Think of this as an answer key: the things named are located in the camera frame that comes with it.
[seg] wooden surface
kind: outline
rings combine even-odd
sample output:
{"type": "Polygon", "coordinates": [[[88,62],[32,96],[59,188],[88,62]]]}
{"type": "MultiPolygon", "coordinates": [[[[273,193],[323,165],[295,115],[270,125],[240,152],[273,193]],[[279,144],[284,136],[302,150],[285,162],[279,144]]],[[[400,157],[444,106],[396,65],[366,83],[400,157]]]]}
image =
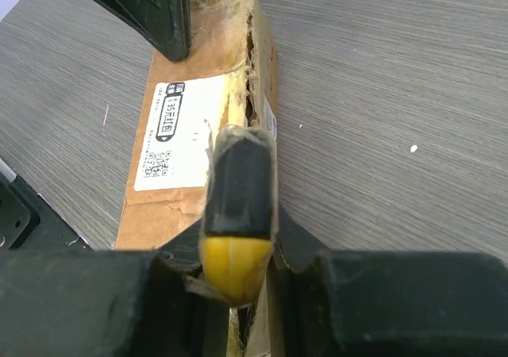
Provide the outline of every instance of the wooden surface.
{"type": "MultiPolygon", "coordinates": [[[[295,219],[342,248],[508,260],[508,0],[262,3],[295,219]]],[[[0,24],[0,155],[94,248],[115,239],[151,51],[91,0],[21,0],[0,24]]]]}

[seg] barcode label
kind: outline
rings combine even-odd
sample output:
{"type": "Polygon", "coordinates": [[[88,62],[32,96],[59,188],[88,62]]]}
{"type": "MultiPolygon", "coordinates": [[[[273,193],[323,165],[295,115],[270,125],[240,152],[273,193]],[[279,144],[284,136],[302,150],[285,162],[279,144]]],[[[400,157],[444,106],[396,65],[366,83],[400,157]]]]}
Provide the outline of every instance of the barcode label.
{"type": "Polygon", "coordinates": [[[273,138],[277,140],[277,120],[275,119],[275,115],[270,107],[270,102],[268,101],[266,95],[264,97],[264,123],[268,131],[271,132],[273,138]]]}
{"type": "Polygon", "coordinates": [[[205,186],[210,129],[217,128],[227,75],[159,83],[153,95],[134,190],[205,186]]]}

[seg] qr code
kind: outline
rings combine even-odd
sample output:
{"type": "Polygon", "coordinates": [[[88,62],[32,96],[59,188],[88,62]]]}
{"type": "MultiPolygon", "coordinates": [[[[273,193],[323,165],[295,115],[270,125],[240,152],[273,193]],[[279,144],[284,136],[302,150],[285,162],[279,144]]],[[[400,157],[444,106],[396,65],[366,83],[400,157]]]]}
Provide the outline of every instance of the qr code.
{"type": "Polygon", "coordinates": [[[164,177],[173,175],[173,167],[170,165],[171,151],[150,152],[144,160],[144,177],[164,177]]]}

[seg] brown cardboard box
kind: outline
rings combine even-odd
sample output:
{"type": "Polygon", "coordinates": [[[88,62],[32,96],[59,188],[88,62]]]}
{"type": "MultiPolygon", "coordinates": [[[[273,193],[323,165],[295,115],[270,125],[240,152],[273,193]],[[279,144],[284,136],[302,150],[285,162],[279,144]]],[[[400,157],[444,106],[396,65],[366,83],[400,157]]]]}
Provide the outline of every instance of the brown cardboard box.
{"type": "Polygon", "coordinates": [[[191,21],[186,60],[153,55],[116,249],[158,248],[200,218],[219,129],[276,136],[276,47],[259,0],[191,0],[191,21]]]}

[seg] yellow tip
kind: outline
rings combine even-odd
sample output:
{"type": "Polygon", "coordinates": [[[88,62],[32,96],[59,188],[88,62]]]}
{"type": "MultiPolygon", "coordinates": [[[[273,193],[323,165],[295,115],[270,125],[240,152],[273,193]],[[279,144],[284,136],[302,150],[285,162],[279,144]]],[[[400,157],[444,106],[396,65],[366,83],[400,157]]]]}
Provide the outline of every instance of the yellow tip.
{"type": "Polygon", "coordinates": [[[200,245],[206,281],[232,307],[253,303],[260,293],[273,247],[270,240],[208,236],[200,245]]]}

